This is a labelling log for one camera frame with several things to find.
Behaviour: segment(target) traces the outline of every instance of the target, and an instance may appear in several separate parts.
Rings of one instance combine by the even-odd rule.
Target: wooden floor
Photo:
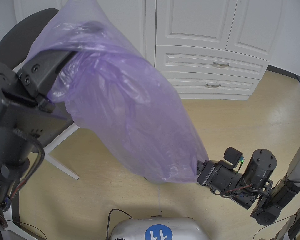
[[[252,152],[266,148],[278,161],[271,179],[277,182],[285,175],[300,146],[297,80],[267,71],[248,101],[183,103],[210,159],[221,160],[225,149],[232,146],[244,153],[243,172]],[[250,240],[261,228],[250,217],[255,204],[246,210],[196,184],[151,184],[127,171],[90,130],[77,130],[51,155],[80,179],[74,180],[44,161],[20,193],[21,221],[42,229],[49,240],[104,240],[112,208],[127,211],[134,218],[191,217],[213,240]],[[30,155],[31,160],[34,158],[34,154]],[[285,207],[279,219],[295,213],[299,203],[300,194]],[[123,213],[113,213],[111,229],[125,219]],[[274,238],[285,222],[265,228],[255,239]]]

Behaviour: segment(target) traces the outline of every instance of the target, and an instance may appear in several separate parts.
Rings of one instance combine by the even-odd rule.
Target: purple plastic bag
[[[172,85],[109,22],[95,0],[69,0],[33,43],[78,51],[48,97],[93,130],[131,172],[189,183],[207,153]]]

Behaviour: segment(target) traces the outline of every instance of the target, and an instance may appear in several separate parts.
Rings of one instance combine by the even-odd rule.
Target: crumpled plastic
[[[77,51],[48,98],[65,102],[74,122],[93,130],[131,172],[189,183],[208,156],[172,85],[107,19],[96,0],[69,0],[33,43]]]

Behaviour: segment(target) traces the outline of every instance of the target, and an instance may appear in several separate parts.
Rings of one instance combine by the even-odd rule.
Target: blue circular logo
[[[173,233],[171,229],[162,224],[156,224],[145,232],[146,240],[172,240]]]

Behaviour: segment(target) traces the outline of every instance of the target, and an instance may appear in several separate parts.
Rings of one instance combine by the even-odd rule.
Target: drawer handle
[[[217,87],[220,87],[221,86],[221,84],[218,84],[218,85],[210,85],[210,84],[206,84],[207,86],[209,86],[209,87],[213,87],[213,88],[217,88]]]
[[[213,62],[213,65],[217,65],[217,66],[221,66],[221,67],[228,67],[228,66],[229,66],[229,63],[227,63],[227,64],[222,64],[222,63],[216,63],[216,62]]]

